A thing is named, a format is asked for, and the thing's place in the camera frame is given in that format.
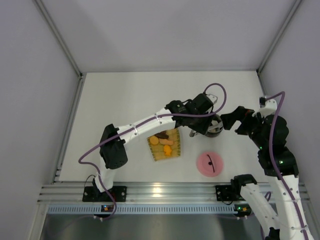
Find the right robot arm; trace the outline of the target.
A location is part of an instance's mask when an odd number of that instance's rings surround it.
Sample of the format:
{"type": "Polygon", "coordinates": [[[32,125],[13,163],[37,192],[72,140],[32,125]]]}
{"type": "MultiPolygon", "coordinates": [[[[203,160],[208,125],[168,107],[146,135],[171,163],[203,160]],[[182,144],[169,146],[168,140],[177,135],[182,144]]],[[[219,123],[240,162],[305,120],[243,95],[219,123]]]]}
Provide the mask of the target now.
{"type": "Polygon", "coordinates": [[[243,198],[260,223],[266,240],[312,240],[299,192],[299,170],[296,158],[286,146],[289,134],[287,121],[276,113],[263,115],[239,106],[221,115],[225,130],[235,122],[238,135],[248,136],[258,147],[258,162],[262,167],[276,208],[260,193],[251,174],[237,175],[231,180],[235,193],[243,198]]]}

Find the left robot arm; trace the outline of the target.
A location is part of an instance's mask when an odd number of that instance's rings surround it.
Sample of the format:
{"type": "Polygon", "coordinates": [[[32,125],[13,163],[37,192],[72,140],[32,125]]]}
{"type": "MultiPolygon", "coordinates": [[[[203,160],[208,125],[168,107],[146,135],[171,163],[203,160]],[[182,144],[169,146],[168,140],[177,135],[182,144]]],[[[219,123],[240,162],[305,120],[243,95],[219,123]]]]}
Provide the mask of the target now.
{"type": "Polygon", "coordinates": [[[117,136],[117,138],[100,146],[100,173],[92,182],[97,193],[104,193],[113,187],[116,170],[128,162],[127,150],[137,146],[140,140],[163,131],[188,127],[191,129],[190,136],[201,134],[207,135],[213,128],[212,121],[215,115],[208,117],[195,117],[195,115],[206,115],[213,111],[218,97],[212,94],[200,93],[194,99],[185,102],[172,100],[164,108],[157,111],[147,119],[137,121],[133,124],[115,127],[109,124],[105,127],[101,142],[117,136]]]}

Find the orange fish cookie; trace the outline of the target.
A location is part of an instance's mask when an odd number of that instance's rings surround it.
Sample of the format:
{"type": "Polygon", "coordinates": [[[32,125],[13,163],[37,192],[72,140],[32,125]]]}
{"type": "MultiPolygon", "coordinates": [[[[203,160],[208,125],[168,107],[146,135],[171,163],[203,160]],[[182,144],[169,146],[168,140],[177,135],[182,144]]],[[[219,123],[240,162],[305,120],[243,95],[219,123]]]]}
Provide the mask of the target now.
{"type": "Polygon", "coordinates": [[[172,156],[172,148],[170,145],[164,145],[163,146],[163,153],[165,157],[171,157],[172,156]]]}

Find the steel lunch box bowl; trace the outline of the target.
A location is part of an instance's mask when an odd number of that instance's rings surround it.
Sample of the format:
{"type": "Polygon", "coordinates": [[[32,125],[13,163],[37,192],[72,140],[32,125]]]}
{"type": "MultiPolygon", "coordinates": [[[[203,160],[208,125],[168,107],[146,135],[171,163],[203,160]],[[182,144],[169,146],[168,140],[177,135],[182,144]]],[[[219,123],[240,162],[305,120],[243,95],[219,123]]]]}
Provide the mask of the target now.
{"type": "Polygon", "coordinates": [[[218,114],[215,114],[204,118],[200,126],[199,134],[208,138],[215,138],[222,132],[223,129],[224,127],[221,117],[218,114]]]}

